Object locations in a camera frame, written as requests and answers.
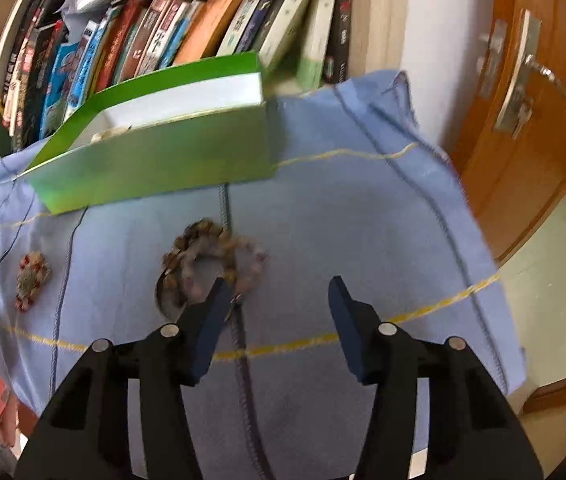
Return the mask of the cream white watch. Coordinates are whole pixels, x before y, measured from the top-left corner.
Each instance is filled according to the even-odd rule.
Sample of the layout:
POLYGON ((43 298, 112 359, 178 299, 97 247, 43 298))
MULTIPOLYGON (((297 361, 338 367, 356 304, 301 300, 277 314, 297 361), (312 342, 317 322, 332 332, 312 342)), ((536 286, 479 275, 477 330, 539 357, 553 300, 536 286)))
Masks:
POLYGON ((112 139, 115 138, 115 136, 121 136, 123 133, 127 133, 130 129, 130 126, 123 126, 119 128, 107 129, 99 133, 94 133, 91 138, 91 143, 112 139))

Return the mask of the white leaning book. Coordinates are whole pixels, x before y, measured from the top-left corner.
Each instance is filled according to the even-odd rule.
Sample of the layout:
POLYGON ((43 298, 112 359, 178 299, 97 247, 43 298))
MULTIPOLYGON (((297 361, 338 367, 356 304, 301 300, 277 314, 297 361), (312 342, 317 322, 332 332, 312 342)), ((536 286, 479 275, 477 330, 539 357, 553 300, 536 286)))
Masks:
POLYGON ((20 23, 30 6, 30 2, 31 0, 16 0, 0 37, 0 99, 3 95, 4 79, 10 54, 20 29, 20 23))

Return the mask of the green cardboard box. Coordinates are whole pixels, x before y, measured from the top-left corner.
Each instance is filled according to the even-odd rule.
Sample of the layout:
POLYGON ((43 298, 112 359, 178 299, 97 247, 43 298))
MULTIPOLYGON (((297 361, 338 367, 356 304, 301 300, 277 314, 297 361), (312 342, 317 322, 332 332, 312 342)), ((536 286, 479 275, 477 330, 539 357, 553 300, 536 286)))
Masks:
POLYGON ((157 70, 87 99, 21 174, 53 214, 274 173, 253 52, 157 70), (94 133, 130 126, 91 143, 94 133))

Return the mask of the blue cloth with stripes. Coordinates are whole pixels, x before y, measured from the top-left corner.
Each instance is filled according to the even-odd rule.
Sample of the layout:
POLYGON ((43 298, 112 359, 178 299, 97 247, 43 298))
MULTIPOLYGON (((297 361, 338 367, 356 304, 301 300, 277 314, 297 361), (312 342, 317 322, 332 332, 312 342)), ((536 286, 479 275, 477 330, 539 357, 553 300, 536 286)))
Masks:
POLYGON ((340 276, 411 336, 464 338, 504 393, 523 351, 492 254, 445 154, 424 141, 407 77, 387 70, 268 113, 282 166, 267 180, 53 216, 0 160, 0 376, 41 413, 88 344, 164 320, 161 259, 210 218, 255 240, 265 272, 184 393, 208 479, 330 479, 355 469, 374 391, 347 368, 327 305, 340 276))

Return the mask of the orange book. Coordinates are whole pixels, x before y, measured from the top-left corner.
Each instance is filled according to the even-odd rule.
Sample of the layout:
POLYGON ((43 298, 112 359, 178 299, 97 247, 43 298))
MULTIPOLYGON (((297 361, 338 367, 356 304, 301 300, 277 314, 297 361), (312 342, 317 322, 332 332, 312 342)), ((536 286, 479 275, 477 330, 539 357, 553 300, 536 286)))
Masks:
POLYGON ((192 63, 216 52, 243 0, 207 0, 179 47, 173 66, 192 63))

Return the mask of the brown wooden door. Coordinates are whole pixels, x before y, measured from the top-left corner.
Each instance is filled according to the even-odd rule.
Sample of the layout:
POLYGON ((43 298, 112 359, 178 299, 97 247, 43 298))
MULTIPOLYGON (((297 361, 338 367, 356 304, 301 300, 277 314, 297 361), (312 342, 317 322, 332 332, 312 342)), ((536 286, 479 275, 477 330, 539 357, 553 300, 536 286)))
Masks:
POLYGON ((492 255, 506 262, 566 191, 566 0, 494 0, 451 159, 492 255))

